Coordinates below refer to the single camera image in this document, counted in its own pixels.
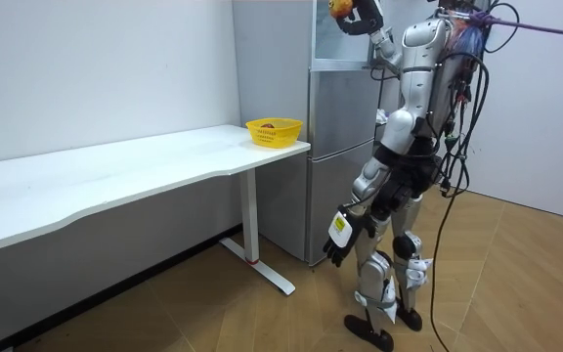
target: refrigerator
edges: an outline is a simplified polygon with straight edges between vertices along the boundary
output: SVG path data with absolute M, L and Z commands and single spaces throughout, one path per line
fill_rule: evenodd
M 342 33 L 326 1 L 234 2 L 241 122 L 303 121 L 304 154 L 256 169 L 260 234 L 316 265 L 337 205 L 372 155 L 379 83 L 367 36 Z

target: white wall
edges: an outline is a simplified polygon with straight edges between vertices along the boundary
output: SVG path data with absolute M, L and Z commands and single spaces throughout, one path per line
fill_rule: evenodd
M 563 1 L 508 2 L 522 22 L 563 28 Z M 436 6 L 424 0 L 384 3 L 397 42 L 406 26 L 422 21 Z M 503 9 L 494 15 L 513 18 Z M 489 48 L 509 33 L 497 26 Z M 563 215 L 563 36 L 521 29 L 485 62 L 491 86 L 471 141 L 470 190 Z M 394 110 L 399 83 L 391 80 L 384 87 L 383 105 Z
M 0 159 L 239 124 L 229 1 L 0 0 Z M 192 207 L 192 200 L 208 204 Z M 215 178 L 0 250 L 0 339 L 240 222 Z
M 0 159 L 239 121 L 230 1 L 0 0 Z

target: yellow plastic bowl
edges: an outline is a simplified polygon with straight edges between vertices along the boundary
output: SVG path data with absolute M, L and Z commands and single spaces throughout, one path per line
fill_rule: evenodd
M 274 128 L 262 127 L 272 124 Z M 261 118 L 246 123 L 253 143 L 270 148 L 285 148 L 292 145 L 299 137 L 303 122 L 292 118 Z

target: wooden floor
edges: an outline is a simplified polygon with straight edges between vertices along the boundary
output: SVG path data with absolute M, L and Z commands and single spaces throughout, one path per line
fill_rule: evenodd
M 414 231 L 431 256 L 446 201 L 433 191 Z M 381 248 L 390 252 L 392 235 Z M 353 300 L 355 257 L 316 268 L 262 240 L 263 260 L 297 290 L 284 297 L 217 245 L 21 346 L 18 351 L 375 351 L 342 325 Z M 436 318 L 452 351 L 563 351 L 563 217 L 465 194 L 438 258 Z M 386 327 L 395 351 L 442 351 L 429 325 L 430 286 L 419 292 L 422 332 Z

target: refrigerator door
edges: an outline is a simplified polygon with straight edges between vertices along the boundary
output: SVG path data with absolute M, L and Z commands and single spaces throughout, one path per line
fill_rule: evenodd
M 374 137 L 379 82 L 367 70 L 310 73 L 310 157 L 320 159 Z
M 351 198 L 351 185 L 372 156 L 372 140 L 342 154 L 308 162 L 307 257 L 310 265 L 323 258 L 327 228 L 339 204 Z

